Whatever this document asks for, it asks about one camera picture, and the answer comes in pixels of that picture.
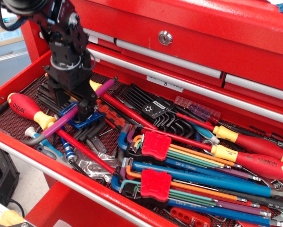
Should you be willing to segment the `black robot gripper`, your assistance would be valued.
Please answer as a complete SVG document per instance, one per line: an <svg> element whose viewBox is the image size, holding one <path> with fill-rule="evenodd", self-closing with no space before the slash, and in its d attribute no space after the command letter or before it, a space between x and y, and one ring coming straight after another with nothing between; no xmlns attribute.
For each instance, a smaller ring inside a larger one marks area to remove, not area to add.
<svg viewBox="0 0 283 227"><path fill-rule="evenodd" d="M49 47L51 64L45 67L49 92L59 107L71 96L78 98L78 120L84 122L96 110L97 95L89 84L93 70L91 54L87 49L77 52L72 45L58 42L50 42Z"/></svg>

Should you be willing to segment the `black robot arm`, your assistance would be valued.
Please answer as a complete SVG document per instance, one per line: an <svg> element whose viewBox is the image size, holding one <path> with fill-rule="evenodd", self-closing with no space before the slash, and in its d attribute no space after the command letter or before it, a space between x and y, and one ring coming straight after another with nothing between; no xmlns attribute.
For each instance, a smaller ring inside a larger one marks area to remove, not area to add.
<svg viewBox="0 0 283 227"><path fill-rule="evenodd" d="M0 26L14 31L26 21L36 23L51 50L46 66L49 91L58 106L77 97L78 118L85 121L96 108L97 94L89 80L93 65L88 35L69 0L0 0Z"/></svg>

